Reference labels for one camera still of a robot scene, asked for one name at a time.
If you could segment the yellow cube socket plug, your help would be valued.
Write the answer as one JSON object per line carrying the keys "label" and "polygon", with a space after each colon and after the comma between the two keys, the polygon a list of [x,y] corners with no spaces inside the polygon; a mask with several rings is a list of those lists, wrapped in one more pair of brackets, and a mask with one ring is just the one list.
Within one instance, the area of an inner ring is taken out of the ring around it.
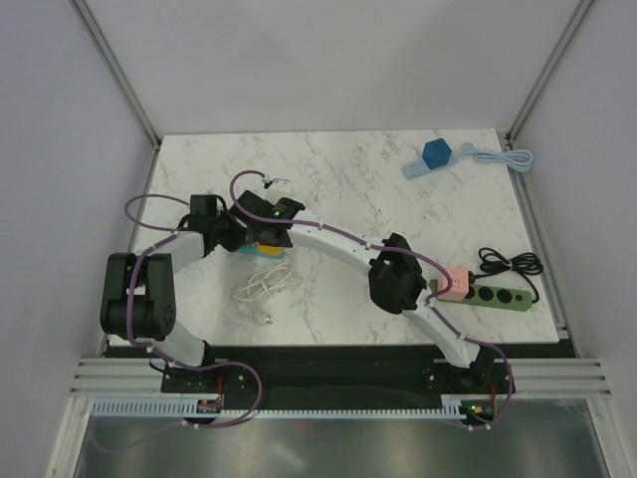
{"label": "yellow cube socket plug", "polygon": [[285,254],[284,249],[280,246],[267,246],[263,244],[257,245],[257,252],[260,255],[268,257],[282,257]]}

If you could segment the teal power strip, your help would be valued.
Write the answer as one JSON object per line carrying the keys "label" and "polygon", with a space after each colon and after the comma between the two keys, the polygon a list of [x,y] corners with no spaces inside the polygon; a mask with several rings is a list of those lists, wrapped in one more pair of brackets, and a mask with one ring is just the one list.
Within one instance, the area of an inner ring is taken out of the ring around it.
{"label": "teal power strip", "polygon": [[256,245],[246,245],[246,246],[243,246],[242,248],[240,248],[240,249],[239,249],[239,252],[240,252],[240,253],[243,253],[243,254],[251,255],[251,256],[256,256],[256,257],[265,257],[265,258],[269,258],[269,259],[277,259],[277,260],[279,260],[279,259],[283,259],[283,258],[285,257],[285,254],[284,254],[282,257],[268,257],[268,256],[260,255],[260,254],[257,252],[257,245],[258,245],[258,244],[256,244]]}

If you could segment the pink cube socket plug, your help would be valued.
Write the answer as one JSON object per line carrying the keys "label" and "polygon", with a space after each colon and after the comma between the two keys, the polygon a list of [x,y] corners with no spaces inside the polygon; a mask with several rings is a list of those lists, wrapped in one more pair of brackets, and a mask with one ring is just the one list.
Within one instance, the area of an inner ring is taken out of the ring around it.
{"label": "pink cube socket plug", "polygon": [[446,273],[441,273],[438,278],[438,290],[446,290],[444,294],[437,296],[439,301],[460,303],[470,291],[470,271],[459,268],[447,268]]}

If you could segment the green power strip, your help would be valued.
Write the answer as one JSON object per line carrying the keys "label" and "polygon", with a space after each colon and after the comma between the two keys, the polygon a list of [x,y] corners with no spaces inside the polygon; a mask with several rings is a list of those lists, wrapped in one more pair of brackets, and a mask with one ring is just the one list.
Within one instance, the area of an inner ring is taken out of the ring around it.
{"label": "green power strip", "polygon": [[472,284],[452,288],[440,295],[437,300],[520,313],[528,311],[533,305],[532,296],[528,291]]}

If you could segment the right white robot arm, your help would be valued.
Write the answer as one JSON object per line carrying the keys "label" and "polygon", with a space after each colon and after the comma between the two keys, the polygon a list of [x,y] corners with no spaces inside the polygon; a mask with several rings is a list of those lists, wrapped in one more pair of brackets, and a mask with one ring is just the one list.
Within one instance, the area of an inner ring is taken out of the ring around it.
{"label": "right white robot arm", "polygon": [[342,229],[289,197],[273,204],[250,190],[238,195],[237,182],[246,175],[259,176],[265,187],[274,181],[260,171],[246,170],[230,182],[233,208],[258,242],[314,250],[360,271],[367,277],[371,302],[388,314],[405,317],[422,330],[447,362],[456,367],[456,380],[463,389],[479,391],[491,381],[489,364],[501,350],[468,337],[441,309],[439,298],[445,290],[431,289],[421,267],[425,262],[448,276],[440,264],[413,251],[399,234],[379,239]]}

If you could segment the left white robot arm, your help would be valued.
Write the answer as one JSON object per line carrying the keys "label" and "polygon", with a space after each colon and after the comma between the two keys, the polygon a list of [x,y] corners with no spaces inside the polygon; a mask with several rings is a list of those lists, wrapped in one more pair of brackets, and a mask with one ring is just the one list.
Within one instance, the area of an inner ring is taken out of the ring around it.
{"label": "left white robot arm", "polygon": [[235,252],[246,228],[217,194],[193,195],[189,211],[168,236],[138,253],[113,253],[106,261],[100,311],[102,330],[184,368],[184,380],[207,391],[218,380],[206,359],[207,344],[177,319],[174,277],[210,256],[217,247]]}

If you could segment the dark blue cube socket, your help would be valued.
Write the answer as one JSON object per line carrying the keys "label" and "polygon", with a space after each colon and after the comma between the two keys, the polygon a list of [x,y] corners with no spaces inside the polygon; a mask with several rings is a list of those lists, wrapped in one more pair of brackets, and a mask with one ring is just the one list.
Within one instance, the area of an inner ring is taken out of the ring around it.
{"label": "dark blue cube socket", "polygon": [[427,141],[422,151],[422,159],[430,170],[445,167],[452,156],[452,148],[444,138]]}

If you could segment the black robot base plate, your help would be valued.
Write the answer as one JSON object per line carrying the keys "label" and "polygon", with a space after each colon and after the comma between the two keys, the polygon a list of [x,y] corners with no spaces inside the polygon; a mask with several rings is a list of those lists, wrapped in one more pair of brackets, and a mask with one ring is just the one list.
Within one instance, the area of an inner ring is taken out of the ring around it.
{"label": "black robot base plate", "polygon": [[164,393],[219,392],[229,408],[362,411],[438,407],[448,395],[506,396],[515,390],[502,357],[485,350],[469,368],[431,345],[217,346],[209,371],[166,367]]}

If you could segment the left aluminium corner post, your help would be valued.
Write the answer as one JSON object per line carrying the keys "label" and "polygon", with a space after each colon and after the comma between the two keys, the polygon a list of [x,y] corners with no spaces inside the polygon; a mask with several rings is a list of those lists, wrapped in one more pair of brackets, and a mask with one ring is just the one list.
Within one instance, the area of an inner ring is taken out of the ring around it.
{"label": "left aluminium corner post", "polygon": [[111,47],[97,16],[91,8],[90,2],[86,0],[71,0],[70,4],[86,28],[102,61],[106,65],[106,69],[114,80],[116,87],[122,94],[138,125],[141,127],[144,136],[150,143],[152,149],[158,152],[161,147],[161,138],[156,128],[152,125],[133,85],[121,66],[115,51]]}

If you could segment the aluminium corner post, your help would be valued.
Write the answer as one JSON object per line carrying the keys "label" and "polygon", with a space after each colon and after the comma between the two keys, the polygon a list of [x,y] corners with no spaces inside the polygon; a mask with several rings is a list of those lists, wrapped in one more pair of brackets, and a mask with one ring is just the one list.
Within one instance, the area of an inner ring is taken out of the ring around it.
{"label": "aluminium corner post", "polygon": [[150,143],[152,149],[158,152],[161,147],[161,138],[156,128],[152,125],[133,85],[121,66],[115,51],[111,47],[97,16],[91,8],[90,2],[86,0],[71,0],[70,4],[86,28],[102,61],[106,65],[106,69],[114,80],[116,87],[122,94],[138,125],[141,127],[144,136]]}
{"label": "aluminium corner post", "polygon": [[508,130],[500,134],[505,149],[512,149],[536,109],[551,79],[572,47],[583,24],[597,4],[596,0],[579,0],[543,63],[521,108]]}

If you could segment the aluminium front frame rail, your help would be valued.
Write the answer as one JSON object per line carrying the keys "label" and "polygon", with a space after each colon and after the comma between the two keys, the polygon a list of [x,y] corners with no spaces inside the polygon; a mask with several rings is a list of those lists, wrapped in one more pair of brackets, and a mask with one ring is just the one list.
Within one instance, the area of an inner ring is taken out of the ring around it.
{"label": "aluminium front frame rail", "polygon": [[[611,393],[601,363],[593,358],[513,358],[523,398],[597,398]],[[145,358],[82,358],[71,396],[156,396],[163,379]]]}

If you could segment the right aluminium corner post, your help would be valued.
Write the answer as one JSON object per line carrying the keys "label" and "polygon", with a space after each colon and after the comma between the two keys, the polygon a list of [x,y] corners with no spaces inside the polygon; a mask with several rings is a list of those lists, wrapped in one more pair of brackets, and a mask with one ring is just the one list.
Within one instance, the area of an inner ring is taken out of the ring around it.
{"label": "right aluminium corner post", "polygon": [[512,149],[536,109],[551,79],[572,47],[583,24],[597,4],[596,0],[579,0],[543,63],[521,108],[508,130],[500,134],[505,149]]}

